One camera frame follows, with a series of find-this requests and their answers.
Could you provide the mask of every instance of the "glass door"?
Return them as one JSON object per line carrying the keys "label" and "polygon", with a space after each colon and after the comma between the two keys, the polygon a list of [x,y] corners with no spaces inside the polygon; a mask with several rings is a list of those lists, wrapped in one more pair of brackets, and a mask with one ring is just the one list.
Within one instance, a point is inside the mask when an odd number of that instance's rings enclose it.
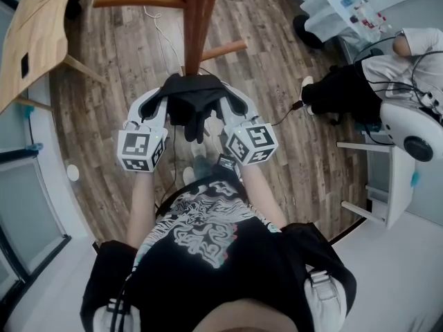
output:
{"label": "glass door", "polygon": [[64,240],[36,158],[0,165],[0,229],[29,275]]}
{"label": "glass door", "polygon": [[0,301],[19,281],[20,278],[15,274],[5,255],[0,251]]}

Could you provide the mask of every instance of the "black cable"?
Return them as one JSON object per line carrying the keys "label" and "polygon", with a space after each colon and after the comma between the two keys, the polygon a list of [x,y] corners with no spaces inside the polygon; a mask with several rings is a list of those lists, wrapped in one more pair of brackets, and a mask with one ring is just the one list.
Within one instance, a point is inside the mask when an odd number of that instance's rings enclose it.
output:
{"label": "black cable", "polygon": [[214,74],[212,74],[210,71],[207,71],[205,68],[202,68],[201,66],[199,66],[199,68],[205,72],[207,72],[208,74],[211,74],[212,76],[215,76]]}
{"label": "black cable", "polygon": [[125,292],[123,292],[123,296],[122,296],[122,305],[123,305],[123,313],[122,313],[122,317],[120,318],[120,324],[118,324],[118,332],[124,332],[125,316],[126,316],[126,308],[127,308],[127,304],[125,301]]}
{"label": "black cable", "polygon": [[116,332],[117,315],[118,315],[118,310],[120,308],[120,302],[122,301],[123,293],[125,292],[126,283],[129,280],[129,278],[131,277],[131,275],[132,275],[132,273],[129,275],[128,278],[126,278],[125,283],[123,283],[123,286],[121,287],[120,291],[118,292],[117,299],[116,299],[116,305],[115,305],[114,311],[112,313],[111,327],[109,328],[110,332]]}
{"label": "black cable", "polygon": [[[415,71],[417,70],[417,67],[418,67],[418,64],[425,58],[425,57],[427,57],[428,55],[432,55],[432,54],[440,54],[440,53],[443,53],[443,51],[441,51],[441,50],[436,50],[436,51],[433,51],[433,52],[427,52],[427,53],[424,53],[418,60],[417,60],[417,63],[414,65],[414,68],[413,68],[413,72],[410,74],[410,80],[411,80],[411,82],[413,83],[413,85],[414,85],[414,87],[422,94],[422,96],[423,95],[426,95],[426,93],[424,93],[424,92],[422,92],[422,91],[420,91],[418,88],[417,88],[417,83],[416,83],[416,81],[415,81],[415,79],[414,79],[414,73],[415,73]],[[429,107],[427,107],[423,102],[422,102],[422,100],[420,100],[420,98],[418,97],[418,94],[417,94],[417,91],[414,89],[414,92],[415,92],[415,97],[417,98],[417,100],[418,100],[418,102],[420,102],[420,104],[423,106],[423,107],[425,107],[425,108],[429,108]]]}
{"label": "black cable", "polygon": [[402,86],[410,87],[410,90],[409,90],[409,91],[415,90],[415,87],[414,87],[413,85],[406,84],[406,83],[404,83],[404,82],[396,82],[396,81],[376,81],[376,82],[375,82],[375,81],[367,80],[366,77],[365,77],[364,75],[360,75],[360,74],[359,74],[359,71],[357,70],[356,62],[357,62],[357,59],[359,58],[359,56],[361,55],[362,52],[364,52],[365,50],[367,50],[367,49],[369,49],[369,48],[372,48],[373,46],[376,46],[377,44],[380,44],[380,43],[382,43],[382,42],[388,41],[388,40],[390,40],[390,39],[395,39],[395,38],[397,38],[397,37],[388,37],[388,38],[385,38],[385,39],[381,39],[381,40],[376,41],[375,43],[372,43],[372,44],[370,44],[369,46],[363,48],[363,49],[360,50],[360,51],[357,53],[357,55],[355,56],[354,60],[352,61],[352,65],[353,65],[354,68],[355,68],[356,74],[357,74],[361,79],[366,80],[366,81],[369,82],[370,84],[396,84],[396,85],[402,85]]}
{"label": "black cable", "polygon": [[379,144],[379,145],[394,145],[393,142],[390,143],[390,144],[388,144],[388,143],[386,143],[386,142],[379,142],[379,141],[374,140],[374,138],[371,136],[371,133],[370,133],[370,131],[369,131],[369,129],[368,129],[368,125],[365,123],[365,124],[363,124],[363,126],[365,127],[365,130],[366,130],[367,135],[368,135],[368,136],[371,138],[371,140],[372,140],[373,142],[375,142],[376,144]]}
{"label": "black cable", "polygon": [[276,123],[274,123],[274,124],[271,124],[271,126],[274,127],[274,126],[276,126],[276,125],[279,125],[281,122],[283,122],[283,120],[286,119],[286,117],[287,117],[291,112],[292,112],[292,109],[290,109],[289,112],[286,113],[286,114],[284,115],[284,117],[283,117],[282,119],[280,119],[278,122],[276,122]]}
{"label": "black cable", "polygon": [[424,107],[424,108],[427,108],[427,109],[431,109],[431,110],[433,110],[436,106],[432,106],[432,107],[428,107],[428,106],[426,106],[423,102],[422,102],[422,100],[420,99],[420,97],[419,97],[419,93],[420,93],[420,95],[423,97],[424,95],[426,95],[426,93],[425,92],[423,92],[423,91],[421,91],[418,87],[417,87],[417,83],[416,83],[416,81],[415,81],[415,79],[414,79],[414,74],[415,74],[415,71],[417,70],[417,67],[418,67],[418,64],[426,57],[426,56],[428,56],[428,55],[432,55],[432,54],[440,54],[440,53],[443,53],[443,51],[442,50],[435,50],[435,51],[433,51],[433,52],[427,52],[427,53],[424,53],[423,55],[421,55],[420,57],[419,57],[419,59],[417,60],[417,62],[415,63],[415,65],[414,65],[414,67],[413,67],[413,71],[412,71],[412,73],[411,73],[411,76],[410,76],[410,81],[411,81],[411,85],[409,85],[409,84],[406,84],[406,83],[404,83],[404,82],[396,82],[396,81],[379,81],[379,82],[373,82],[373,81],[370,81],[370,80],[367,80],[363,75],[360,75],[359,74],[359,72],[358,72],[358,70],[357,70],[357,67],[356,67],[356,60],[357,60],[357,58],[359,57],[359,55],[362,53],[362,52],[364,52],[365,50],[367,50],[367,49],[369,49],[369,48],[372,48],[373,46],[375,46],[376,44],[378,44],[378,43],[381,43],[381,42],[384,42],[384,41],[388,41],[389,39],[395,39],[395,38],[397,38],[397,37],[389,37],[389,38],[385,38],[385,39],[382,39],[382,40],[380,40],[380,41],[378,41],[378,42],[375,42],[375,43],[373,43],[373,44],[370,44],[369,46],[367,46],[367,47],[365,47],[365,48],[363,48],[362,50],[360,50],[360,52],[355,56],[355,58],[354,58],[354,61],[352,62],[352,64],[354,65],[354,68],[355,68],[355,71],[356,71],[356,73],[357,73],[357,75],[360,77],[360,78],[363,78],[364,80],[366,80],[367,82],[369,82],[370,84],[396,84],[396,85],[402,85],[402,86],[407,86],[407,87],[409,87],[410,89],[392,89],[392,90],[390,90],[390,89],[386,89],[386,90],[378,90],[378,91],[375,91],[375,92],[379,92],[379,91],[400,91],[400,90],[402,90],[402,91],[413,91],[414,92],[414,94],[415,94],[415,97],[417,98],[417,101]]}
{"label": "black cable", "polygon": [[172,147],[174,148],[174,182],[172,182],[171,186],[169,186],[169,188],[165,191],[165,194],[161,197],[160,200],[160,205],[163,204],[163,199],[165,198],[166,194],[168,194],[168,192],[171,190],[172,187],[174,187],[175,185],[175,181],[177,180],[177,162],[176,162],[176,158],[175,158],[175,140],[177,139],[176,137],[176,130],[177,130],[177,126],[174,125],[174,142],[172,144]]}

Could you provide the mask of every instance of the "white sneaker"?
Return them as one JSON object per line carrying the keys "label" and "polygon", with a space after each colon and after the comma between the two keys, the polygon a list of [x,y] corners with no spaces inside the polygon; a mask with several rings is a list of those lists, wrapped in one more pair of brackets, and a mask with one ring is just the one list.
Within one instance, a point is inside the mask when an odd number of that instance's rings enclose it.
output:
{"label": "white sneaker", "polygon": [[187,167],[183,171],[183,182],[185,185],[195,182],[194,169],[192,167]]}
{"label": "white sneaker", "polygon": [[191,142],[191,152],[194,158],[198,155],[202,155],[204,158],[206,157],[206,146],[205,144],[199,144],[196,140]]}
{"label": "white sneaker", "polygon": [[311,105],[309,105],[309,106],[307,107],[306,111],[307,111],[308,114],[310,114],[311,116],[316,115],[316,114],[312,111],[312,106],[311,106]]}
{"label": "white sneaker", "polygon": [[314,83],[314,78],[312,76],[307,76],[302,81],[302,88],[313,83]]}

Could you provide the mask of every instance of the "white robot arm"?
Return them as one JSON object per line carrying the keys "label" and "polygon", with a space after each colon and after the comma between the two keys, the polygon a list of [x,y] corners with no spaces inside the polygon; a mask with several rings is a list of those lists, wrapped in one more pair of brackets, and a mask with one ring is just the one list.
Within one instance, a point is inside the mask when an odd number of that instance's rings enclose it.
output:
{"label": "white robot arm", "polygon": [[[250,98],[231,86],[225,87],[230,97],[222,97],[218,102],[228,136],[226,147],[243,165],[267,161],[278,148],[272,126],[263,122]],[[165,151],[168,97],[157,102],[151,118],[141,115],[141,107],[159,91],[148,91],[131,105],[124,129],[118,133],[117,157],[127,171],[153,172]],[[231,100],[242,104],[246,111],[237,112]]]}

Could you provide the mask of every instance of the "black pants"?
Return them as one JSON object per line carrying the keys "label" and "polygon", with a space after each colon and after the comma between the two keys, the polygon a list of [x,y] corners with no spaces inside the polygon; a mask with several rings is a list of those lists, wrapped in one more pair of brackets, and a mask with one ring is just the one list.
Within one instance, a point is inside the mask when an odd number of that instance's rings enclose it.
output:
{"label": "black pants", "polygon": [[315,114],[351,112],[355,120],[373,122],[379,119],[381,99],[366,81],[361,61],[355,67],[336,68],[323,80],[302,90],[302,101]]}

